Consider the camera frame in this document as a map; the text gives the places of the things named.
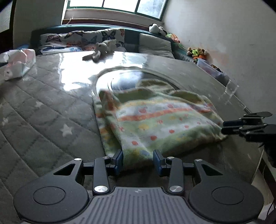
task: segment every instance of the table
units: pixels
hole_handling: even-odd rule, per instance
[[[115,52],[98,63],[82,61],[90,53],[37,56],[35,66],[26,76],[1,85],[0,104],[5,119],[0,147],[6,160],[0,164],[0,187],[10,206],[5,207],[9,212],[1,214],[5,219],[18,221],[12,195],[22,185],[73,158],[88,162],[104,156],[91,97],[91,90],[97,92],[95,76],[104,69],[122,66],[162,73],[176,87],[207,96],[224,120],[235,120],[245,114],[237,97],[233,96],[228,104],[220,101],[225,87],[193,63],[128,52]],[[262,149],[257,144],[229,136],[179,157],[184,162],[204,159],[251,182],[261,155]],[[85,181],[88,190],[91,180],[87,177]],[[110,178],[111,186],[166,187],[166,184],[166,178],[159,178],[153,167]]]

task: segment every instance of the silver screw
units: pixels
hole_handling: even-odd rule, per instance
[[[171,187],[169,188],[169,190],[170,190],[171,192],[177,193],[177,192],[181,192],[181,191],[183,190],[183,188],[180,187],[180,186],[175,185],[175,186],[171,186]]]
[[[106,192],[107,190],[108,190],[108,188],[103,185],[99,185],[94,188],[94,191],[99,192],[99,193]]]

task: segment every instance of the window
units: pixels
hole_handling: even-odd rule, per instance
[[[68,0],[67,8],[109,9],[161,20],[168,0]]]

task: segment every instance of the green window frame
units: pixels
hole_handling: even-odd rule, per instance
[[[134,12],[129,12],[129,11],[125,11],[125,10],[119,10],[119,9],[105,8],[104,7],[105,0],[103,0],[102,7],[89,7],[89,6],[75,6],[75,7],[71,7],[70,6],[70,0],[68,0],[67,8],[68,9],[108,9],[108,10],[119,11],[119,12],[127,12],[127,13],[131,13],[131,14],[135,14],[135,15],[144,16],[144,17],[147,17],[147,18],[150,18],[150,19],[154,19],[154,20],[157,20],[157,21],[162,21],[164,13],[165,13],[165,10],[166,10],[166,7],[167,7],[167,4],[168,4],[168,1],[169,0],[165,1],[165,4],[164,4],[164,7],[162,9],[162,13],[161,13],[160,18],[152,17],[152,16],[149,16],[149,15],[145,15],[145,14],[137,12],[139,4],[140,4],[140,0],[137,1],[136,8],[135,8]]]

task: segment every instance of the white plush toy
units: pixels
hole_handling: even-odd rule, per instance
[[[83,61],[92,59],[94,62],[97,62],[100,59],[100,56],[105,56],[107,53],[113,53],[116,49],[116,39],[106,40],[102,43],[96,43],[96,49],[93,54],[89,54],[83,57]]]
[[[153,23],[149,26],[149,31],[154,34],[160,34],[161,36],[166,36],[167,32],[164,30],[163,27],[158,27],[157,24]]]

